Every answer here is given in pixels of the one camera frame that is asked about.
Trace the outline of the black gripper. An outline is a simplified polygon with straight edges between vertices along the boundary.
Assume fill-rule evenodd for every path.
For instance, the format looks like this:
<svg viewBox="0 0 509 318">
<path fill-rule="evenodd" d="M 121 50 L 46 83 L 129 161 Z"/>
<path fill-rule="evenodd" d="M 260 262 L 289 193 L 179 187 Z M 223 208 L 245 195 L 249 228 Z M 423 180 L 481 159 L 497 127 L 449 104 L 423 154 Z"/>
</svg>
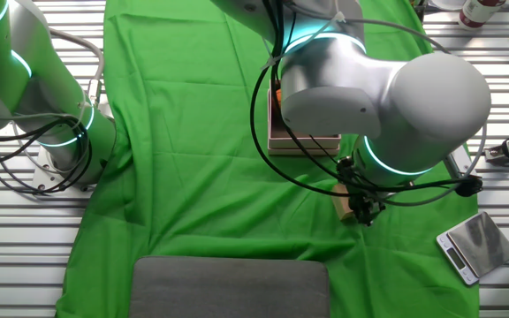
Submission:
<svg viewBox="0 0 509 318">
<path fill-rule="evenodd" d="M 370 226 L 373 216 L 377 216 L 386 209 L 382 197 L 377 193 L 369 193 L 364 190 L 347 189 L 348 207 L 355 210 L 354 216 L 359 224 Z"/>
</svg>

